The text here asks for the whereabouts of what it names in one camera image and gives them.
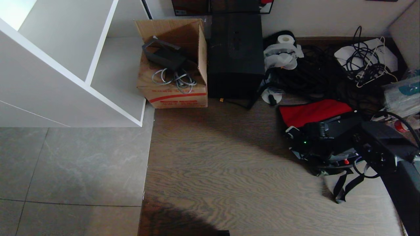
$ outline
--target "open cardboard box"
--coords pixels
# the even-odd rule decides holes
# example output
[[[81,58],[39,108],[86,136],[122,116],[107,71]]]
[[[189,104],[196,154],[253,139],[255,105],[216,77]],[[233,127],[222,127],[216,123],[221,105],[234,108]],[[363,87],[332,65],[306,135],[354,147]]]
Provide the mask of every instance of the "open cardboard box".
[[[152,75],[163,67],[149,61],[142,53],[137,88],[143,96],[154,108],[206,108],[207,43],[203,34],[202,19],[147,20],[135,23],[144,42],[148,42],[155,35],[160,40],[180,46],[181,54],[197,63],[190,64],[186,68],[197,81],[197,85],[189,94],[183,94],[173,83],[167,85],[153,83]]]

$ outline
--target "floor tile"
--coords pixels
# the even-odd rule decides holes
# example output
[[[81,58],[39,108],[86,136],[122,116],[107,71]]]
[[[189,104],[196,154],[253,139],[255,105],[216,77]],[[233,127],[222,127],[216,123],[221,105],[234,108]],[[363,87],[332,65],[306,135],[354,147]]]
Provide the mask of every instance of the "floor tile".
[[[140,207],[27,202],[18,236],[136,236]]]
[[[0,198],[25,200],[47,128],[0,128]]]
[[[140,206],[151,128],[50,128],[28,200]]]
[[[0,200],[0,235],[14,236],[24,202]]]

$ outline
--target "wooden floor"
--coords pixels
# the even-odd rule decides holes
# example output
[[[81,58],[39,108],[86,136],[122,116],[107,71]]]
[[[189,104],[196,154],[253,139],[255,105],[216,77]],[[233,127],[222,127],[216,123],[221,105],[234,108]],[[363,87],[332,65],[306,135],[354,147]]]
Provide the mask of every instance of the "wooden floor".
[[[330,190],[338,176],[308,173],[283,128],[261,100],[251,111],[217,100],[208,108],[157,109],[139,235],[402,235],[380,179],[336,204]]]

